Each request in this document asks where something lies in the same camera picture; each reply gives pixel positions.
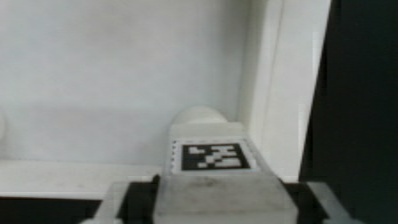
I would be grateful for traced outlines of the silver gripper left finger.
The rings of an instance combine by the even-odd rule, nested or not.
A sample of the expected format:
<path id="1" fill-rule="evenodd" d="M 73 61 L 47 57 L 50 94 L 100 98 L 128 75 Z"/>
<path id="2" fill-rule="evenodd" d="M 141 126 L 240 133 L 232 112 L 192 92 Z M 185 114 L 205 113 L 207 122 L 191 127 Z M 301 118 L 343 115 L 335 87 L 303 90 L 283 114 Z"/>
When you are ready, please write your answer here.
<path id="1" fill-rule="evenodd" d="M 114 183 L 97 213 L 79 224 L 155 224 L 155 201 L 160 176 Z"/>

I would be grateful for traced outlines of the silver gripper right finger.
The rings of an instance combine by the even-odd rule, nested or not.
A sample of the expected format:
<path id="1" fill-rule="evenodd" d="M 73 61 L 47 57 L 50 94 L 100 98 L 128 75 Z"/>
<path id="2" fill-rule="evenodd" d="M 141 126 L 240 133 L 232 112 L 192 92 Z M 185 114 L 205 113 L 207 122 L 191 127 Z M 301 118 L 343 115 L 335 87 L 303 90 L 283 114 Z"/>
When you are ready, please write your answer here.
<path id="1" fill-rule="evenodd" d="M 297 224 L 367 224 L 349 213 L 326 182 L 287 183 L 299 217 Z"/>

